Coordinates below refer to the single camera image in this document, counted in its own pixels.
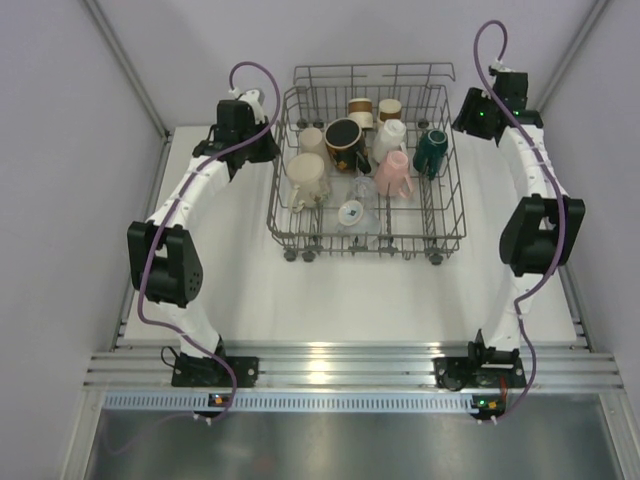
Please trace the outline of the cream mug green inside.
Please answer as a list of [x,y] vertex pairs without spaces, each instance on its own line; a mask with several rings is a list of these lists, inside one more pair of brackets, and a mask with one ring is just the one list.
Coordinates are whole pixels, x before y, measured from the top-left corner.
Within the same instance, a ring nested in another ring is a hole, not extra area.
[[292,213],[305,208],[323,205],[331,189],[325,169],[325,161],[315,153],[302,153],[292,158],[285,174],[291,184],[287,207]]

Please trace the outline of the beige plain cup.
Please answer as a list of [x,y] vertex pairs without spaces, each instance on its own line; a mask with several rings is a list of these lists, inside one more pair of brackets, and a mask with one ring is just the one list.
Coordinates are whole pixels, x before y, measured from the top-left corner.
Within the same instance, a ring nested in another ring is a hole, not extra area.
[[300,132],[298,140],[299,151],[301,153],[314,153],[319,155],[324,161],[330,160],[324,135],[320,129],[315,127],[305,128]]

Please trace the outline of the white cup teal base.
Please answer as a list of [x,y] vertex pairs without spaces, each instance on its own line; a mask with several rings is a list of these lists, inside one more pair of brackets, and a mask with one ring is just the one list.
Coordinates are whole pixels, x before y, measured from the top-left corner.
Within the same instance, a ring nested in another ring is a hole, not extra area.
[[418,140],[412,164],[416,172],[434,180],[448,150],[448,135],[441,129],[429,129]]

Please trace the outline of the black skull mug red inside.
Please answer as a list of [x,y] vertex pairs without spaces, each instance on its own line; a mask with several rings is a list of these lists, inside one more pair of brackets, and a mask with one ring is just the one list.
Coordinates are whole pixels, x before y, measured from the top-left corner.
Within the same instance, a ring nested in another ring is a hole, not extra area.
[[324,132],[324,141],[329,156],[339,171],[364,175],[371,173],[365,135],[358,123],[350,118],[334,120]]

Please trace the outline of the cream mug with handle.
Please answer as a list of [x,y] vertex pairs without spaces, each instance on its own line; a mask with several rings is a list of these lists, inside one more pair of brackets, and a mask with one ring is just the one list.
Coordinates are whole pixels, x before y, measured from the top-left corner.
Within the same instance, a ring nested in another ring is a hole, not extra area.
[[390,151],[401,148],[406,136],[406,125],[398,119],[386,120],[373,141],[372,157],[380,164]]

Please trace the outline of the pink mug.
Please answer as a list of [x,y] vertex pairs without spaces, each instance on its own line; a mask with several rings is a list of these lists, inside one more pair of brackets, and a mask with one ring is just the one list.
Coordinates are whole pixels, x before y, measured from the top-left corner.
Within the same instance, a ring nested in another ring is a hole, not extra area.
[[405,153],[400,150],[390,151],[379,164],[374,176],[379,195],[409,199],[414,191],[409,166],[409,158]]

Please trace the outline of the clear glass tumbler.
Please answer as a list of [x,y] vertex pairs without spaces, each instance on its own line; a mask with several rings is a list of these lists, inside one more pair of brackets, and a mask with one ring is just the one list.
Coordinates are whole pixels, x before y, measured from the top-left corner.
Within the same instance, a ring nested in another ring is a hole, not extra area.
[[352,183],[351,197],[363,205],[375,205],[378,199],[375,181],[367,176],[356,177]]

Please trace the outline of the light blue mug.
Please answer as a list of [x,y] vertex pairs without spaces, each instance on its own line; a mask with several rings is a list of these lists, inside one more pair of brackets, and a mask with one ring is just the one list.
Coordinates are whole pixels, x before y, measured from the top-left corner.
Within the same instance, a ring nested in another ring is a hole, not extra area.
[[338,209],[338,234],[379,235],[381,230],[379,218],[358,200],[348,200]]

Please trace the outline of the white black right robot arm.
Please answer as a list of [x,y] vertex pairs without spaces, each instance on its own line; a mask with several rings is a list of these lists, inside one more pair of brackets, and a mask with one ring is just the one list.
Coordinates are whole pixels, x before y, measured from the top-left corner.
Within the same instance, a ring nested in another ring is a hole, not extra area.
[[146,221],[128,227],[138,317],[175,333],[186,359],[223,355],[221,336],[198,299],[204,269],[193,235],[214,197],[244,165],[270,162],[279,155],[272,126],[258,89],[219,101],[217,121],[194,148],[175,189]]

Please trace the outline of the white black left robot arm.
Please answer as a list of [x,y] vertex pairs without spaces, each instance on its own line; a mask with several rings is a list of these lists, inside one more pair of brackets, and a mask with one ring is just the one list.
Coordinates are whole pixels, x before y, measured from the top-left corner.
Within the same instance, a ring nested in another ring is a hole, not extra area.
[[527,74],[505,67],[492,67],[489,74],[491,91],[470,89],[453,128],[496,143],[519,200],[499,238],[508,271],[493,312],[468,345],[468,357],[476,369],[515,369],[520,324],[537,292],[567,262],[586,206],[555,175],[541,116],[527,107]]

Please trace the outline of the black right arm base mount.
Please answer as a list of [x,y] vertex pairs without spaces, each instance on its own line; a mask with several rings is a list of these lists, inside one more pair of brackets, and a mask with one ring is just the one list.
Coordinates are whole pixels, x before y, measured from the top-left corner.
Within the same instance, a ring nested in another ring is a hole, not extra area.
[[[172,347],[174,355],[171,386],[177,388],[205,388],[233,386],[231,374],[219,362],[211,358],[191,357],[178,354]],[[259,358],[255,356],[222,356],[236,378],[239,388],[252,388],[259,376]]]

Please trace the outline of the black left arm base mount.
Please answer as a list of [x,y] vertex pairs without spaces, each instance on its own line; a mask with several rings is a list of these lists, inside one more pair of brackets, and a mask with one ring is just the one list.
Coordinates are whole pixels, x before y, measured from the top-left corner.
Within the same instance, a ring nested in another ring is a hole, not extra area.
[[519,352],[500,354],[497,359],[439,357],[434,360],[436,385],[450,391],[524,388],[526,378]]

